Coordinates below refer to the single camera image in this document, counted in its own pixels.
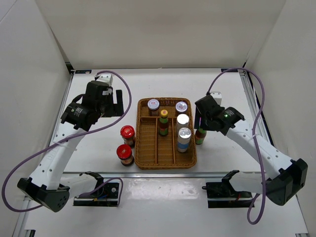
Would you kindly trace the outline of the yellow-cap chili bottle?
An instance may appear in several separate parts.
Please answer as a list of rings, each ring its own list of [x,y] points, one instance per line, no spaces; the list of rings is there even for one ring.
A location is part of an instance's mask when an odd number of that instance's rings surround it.
[[[168,111],[166,109],[161,110],[159,123],[158,123],[158,132],[161,136],[166,136],[168,134],[169,120],[168,120]]]
[[[204,139],[207,135],[207,131],[199,128],[195,132],[195,142],[197,145],[201,145],[204,142]]]

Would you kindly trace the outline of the silver-cap pepper shaker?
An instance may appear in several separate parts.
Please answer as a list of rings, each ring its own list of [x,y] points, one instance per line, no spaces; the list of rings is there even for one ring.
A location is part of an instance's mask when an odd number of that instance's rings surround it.
[[[188,127],[189,126],[189,121],[190,121],[190,118],[189,118],[188,115],[186,115],[186,114],[178,115],[177,119],[176,119],[176,129],[177,129],[177,131],[179,131],[183,127]]]
[[[177,137],[177,151],[184,153],[187,151],[191,141],[191,130],[187,127],[180,128]]]

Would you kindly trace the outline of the white-lid spice jar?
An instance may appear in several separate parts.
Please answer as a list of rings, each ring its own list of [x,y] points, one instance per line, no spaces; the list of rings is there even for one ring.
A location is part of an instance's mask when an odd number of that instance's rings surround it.
[[[188,111],[188,104],[184,101],[179,101],[175,105],[176,115],[186,114]]]
[[[150,116],[159,117],[159,107],[160,107],[159,101],[157,99],[150,99],[147,105],[148,105]]]

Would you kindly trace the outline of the red-lid sauce jar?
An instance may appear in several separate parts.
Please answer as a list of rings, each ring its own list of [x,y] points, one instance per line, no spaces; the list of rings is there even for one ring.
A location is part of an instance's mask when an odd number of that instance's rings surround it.
[[[134,156],[132,154],[132,149],[127,144],[122,144],[117,148],[117,156],[120,162],[124,166],[130,166],[134,163]]]
[[[131,125],[125,125],[120,130],[120,135],[123,138],[124,144],[131,148],[135,146],[135,130]]]

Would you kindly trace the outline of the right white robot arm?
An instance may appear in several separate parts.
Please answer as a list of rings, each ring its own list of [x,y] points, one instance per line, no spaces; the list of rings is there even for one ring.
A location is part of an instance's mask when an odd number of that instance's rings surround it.
[[[222,133],[242,147],[264,171],[264,174],[230,171],[221,181],[225,196],[232,198],[239,192],[258,193],[283,206],[304,187],[307,163],[301,158],[292,159],[255,134],[238,110],[221,107],[210,94],[197,100],[195,106],[195,129]]]

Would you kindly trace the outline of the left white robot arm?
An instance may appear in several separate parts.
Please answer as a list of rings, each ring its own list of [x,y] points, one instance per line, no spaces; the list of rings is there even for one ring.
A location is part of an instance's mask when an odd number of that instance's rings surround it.
[[[98,173],[87,171],[64,183],[61,178],[77,145],[92,133],[90,128],[98,119],[123,116],[122,91],[114,91],[112,83],[109,74],[97,77],[87,84],[84,94],[76,96],[65,108],[53,144],[31,175],[17,183],[30,199],[58,212],[71,198],[102,195],[104,179]]]

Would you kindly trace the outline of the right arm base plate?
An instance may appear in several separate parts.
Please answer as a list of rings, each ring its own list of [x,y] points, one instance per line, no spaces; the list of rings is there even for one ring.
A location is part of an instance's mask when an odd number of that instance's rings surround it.
[[[248,208],[253,195],[250,192],[229,191],[222,183],[222,176],[205,179],[202,190],[207,197],[208,208]]]

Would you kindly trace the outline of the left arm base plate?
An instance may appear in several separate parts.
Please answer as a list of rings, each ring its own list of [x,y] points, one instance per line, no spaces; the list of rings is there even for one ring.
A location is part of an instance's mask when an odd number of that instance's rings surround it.
[[[74,198],[73,206],[89,207],[118,207],[123,190],[123,180],[121,178],[110,178],[104,180],[98,173],[91,171],[85,172],[85,175],[93,177],[96,180],[95,192],[88,195],[79,195]]]

